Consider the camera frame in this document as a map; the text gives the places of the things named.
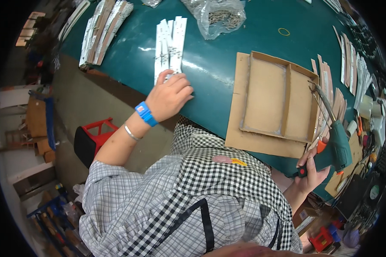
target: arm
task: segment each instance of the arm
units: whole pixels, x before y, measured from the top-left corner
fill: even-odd
[[[193,88],[185,74],[175,74],[167,82],[164,82],[166,76],[172,73],[173,71],[170,69],[160,73],[157,84],[145,100],[151,115],[157,122],[176,115],[184,104],[193,98],[190,95]],[[126,125],[137,138],[142,138],[151,128],[137,112],[130,116]],[[137,141],[129,136],[123,125],[104,143],[95,160],[110,165],[124,166],[136,143]]]
[[[325,137],[322,140],[325,143],[328,141],[328,139]],[[283,192],[284,197],[292,208],[293,215],[305,201],[308,194],[312,192],[318,185],[320,185],[329,174],[330,166],[319,172],[316,171],[316,165],[314,164],[313,160],[313,157],[316,155],[316,153],[317,147],[308,151],[299,159],[296,167],[303,166],[307,162],[306,169],[308,170],[308,175],[304,178],[295,177],[293,183]]]

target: yellow sticker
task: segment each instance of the yellow sticker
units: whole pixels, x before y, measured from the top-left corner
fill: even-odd
[[[242,162],[241,160],[236,159],[236,158],[232,158],[232,163],[236,163],[236,164],[242,165],[242,166],[247,166],[246,162]]]

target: blue wristband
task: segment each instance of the blue wristband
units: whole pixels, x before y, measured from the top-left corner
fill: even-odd
[[[136,112],[144,120],[145,123],[149,124],[150,127],[157,125],[157,121],[151,115],[150,109],[147,107],[146,103],[143,101],[135,107]]]

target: pink sticker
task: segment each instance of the pink sticker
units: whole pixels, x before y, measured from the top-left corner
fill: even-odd
[[[232,163],[232,159],[224,155],[214,156],[212,157],[211,160],[214,162],[220,162],[220,163]]]

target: silver bangle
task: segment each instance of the silver bangle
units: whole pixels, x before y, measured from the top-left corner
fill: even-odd
[[[140,140],[141,138],[138,138],[138,137],[135,137],[132,132],[129,130],[129,128],[127,127],[126,123],[124,123],[124,129],[127,131],[127,134],[129,134],[129,136],[131,138],[133,138],[134,140]]]

